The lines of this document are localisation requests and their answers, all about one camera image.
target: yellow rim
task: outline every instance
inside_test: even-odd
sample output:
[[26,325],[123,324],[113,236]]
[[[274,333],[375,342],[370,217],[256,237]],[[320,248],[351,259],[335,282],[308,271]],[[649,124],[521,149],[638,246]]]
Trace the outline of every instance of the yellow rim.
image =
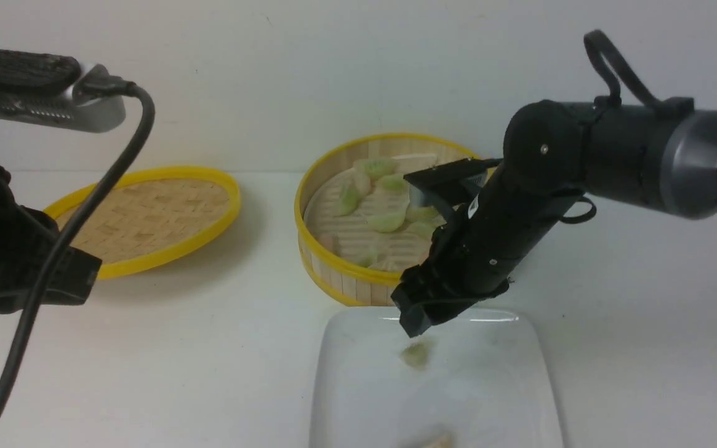
[[[399,139],[399,138],[413,138],[413,139],[420,139],[420,140],[426,140],[429,142],[438,142],[438,144],[443,144],[447,147],[451,147],[457,151],[460,151],[461,153],[466,154],[467,157],[472,157],[473,159],[477,159],[478,156],[475,155],[472,151],[468,150],[465,147],[462,147],[461,145],[456,144],[455,142],[451,142],[449,140],[440,139],[438,137],[433,136],[424,136],[421,134],[410,134],[410,133],[396,133],[396,134],[379,134],[376,136],[367,136],[363,137],[361,139],[356,139],[350,142],[347,142],[346,144],[343,144],[339,147],[334,148],[333,150],[328,151],[324,156],[317,159],[316,162],[314,162],[313,165],[306,171],[306,174],[304,175],[304,178],[301,181],[301,184],[298,186],[298,191],[295,195],[295,224],[298,228],[298,232],[301,233],[302,238],[304,238],[304,241],[306,242],[306,246],[311,249],[311,252],[314,253],[318,258],[323,260],[325,264],[328,266],[339,270],[340,272],[349,273],[352,277],[356,278],[357,280],[361,281],[369,281],[370,283],[377,283],[377,284],[384,284],[384,286],[397,286],[398,283],[400,283],[400,276],[402,275],[402,272],[394,272],[394,273],[385,273],[380,271],[373,271],[372,269],[363,268],[361,266],[358,266],[357,264],[350,263],[350,261],[344,260],[342,258],[337,257],[336,255],[333,255],[333,253],[326,250],[324,247],[322,247],[321,244],[317,241],[316,238],[309,232],[309,230],[306,227],[306,223],[304,222],[304,217],[301,213],[301,195],[302,195],[302,187],[307,184],[308,179],[311,176],[311,173],[314,172],[314,170],[317,169],[320,165],[322,165],[325,161],[330,159],[331,156],[335,155],[339,151],[344,151],[345,148],[351,147],[353,145],[362,144],[363,142],[368,142],[371,140],[377,140],[377,139]],[[344,303],[344,301],[339,300],[339,298],[336,298],[333,294],[328,292],[328,294],[337,299],[338,301],[341,301]]]
[[338,301],[345,306],[369,306],[369,304],[364,304],[359,301],[356,301],[355,299],[351,299],[350,297],[347,297],[336,289],[333,289],[330,284],[323,281],[322,278],[320,278],[314,272],[314,269],[311,267],[311,263],[306,260],[304,250],[301,249],[301,245],[298,245],[298,250],[299,252],[301,252],[301,261],[304,262],[304,269],[306,269],[306,272],[309,274],[311,280],[313,280],[316,286],[319,286],[319,289],[322,289],[324,293],[330,295],[330,297],[333,298],[335,301]]
[[[131,260],[118,261],[116,263],[102,264],[99,270],[98,278],[115,278],[137,273],[147,269],[161,266],[167,262],[181,258],[194,250],[200,249],[204,244],[212,241],[217,235],[223,233],[224,230],[234,222],[237,215],[240,213],[241,197],[240,188],[237,186],[237,182],[223,171],[214,170],[206,167],[163,167],[154,168],[151,170],[142,170],[134,173],[129,173],[123,176],[122,179],[116,184],[116,188],[128,187],[134,184],[140,184],[140,182],[147,182],[151,180],[159,179],[201,179],[208,182],[217,184],[228,194],[228,211],[214,224],[201,230],[192,237],[185,239],[173,246],[165,247],[164,249],[157,250],[156,252],[147,253]],[[60,215],[71,210],[73,207],[78,206],[88,197],[96,184],[88,185],[88,187],[82,188],[81,190],[74,191],[70,195],[65,196],[54,204],[46,207],[43,212],[46,215],[57,219]]]

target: food crumb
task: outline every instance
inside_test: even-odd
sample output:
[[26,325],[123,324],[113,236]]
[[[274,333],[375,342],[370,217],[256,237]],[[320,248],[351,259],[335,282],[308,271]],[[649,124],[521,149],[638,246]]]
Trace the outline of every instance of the food crumb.
[[400,359],[412,369],[424,371],[428,366],[430,359],[430,350],[433,348],[433,340],[431,338],[419,338],[419,340],[411,343],[400,354]]

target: bamboo steamer basket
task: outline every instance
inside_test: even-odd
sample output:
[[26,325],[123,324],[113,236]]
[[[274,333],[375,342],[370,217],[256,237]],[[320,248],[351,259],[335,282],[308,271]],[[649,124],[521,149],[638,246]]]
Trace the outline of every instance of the bamboo steamer basket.
[[[44,212],[62,229],[96,184]],[[162,167],[128,173],[71,243],[103,262],[98,280],[161,266],[212,241],[240,212],[240,189],[223,171]]]
[[[404,207],[408,194],[387,195],[376,188],[347,217],[333,217],[333,204],[342,183],[349,179],[353,162],[359,159],[391,157],[398,172],[421,170],[436,164],[476,158],[472,151],[447,140],[416,134],[383,134],[347,142],[329,151],[313,164],[298,187],[295,221],[298,246],[309,277],[322,291],[347,306],[393,306],[391,293],[400,282],[402,270],[421,261],[430,242],[395,232],[379,235],[367,228],[362,215],[381,212],[379,207]],[[336,236],[339,249],[331,253],[317,240],[323,233]],[[351,260],[371,246],[387,251],[395,272],[361,267]]]

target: label sticker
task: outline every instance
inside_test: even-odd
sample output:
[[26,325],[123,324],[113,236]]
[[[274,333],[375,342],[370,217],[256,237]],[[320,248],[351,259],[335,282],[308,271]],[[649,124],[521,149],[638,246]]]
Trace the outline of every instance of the label sticker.
[[472,216],[475,215],[475,212],[477,212],[477,198],[480,197],[480,195],[475,196],[475,200],[472,201],[471,204],[469,204],[469,209],[467,209],[467,214],[469,215],[469,219],[472,219]]

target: woven bamboo base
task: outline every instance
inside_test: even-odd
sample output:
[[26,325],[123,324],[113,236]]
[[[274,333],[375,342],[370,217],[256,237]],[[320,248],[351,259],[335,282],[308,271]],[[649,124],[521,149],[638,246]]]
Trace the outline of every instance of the woven bamboo base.
[[[161,179],[112,191],[72,246],[105,264],[174,246],[212,226],[228,212],[227,191],[199,179]],[[62,228],[78,207],[57,218]]]

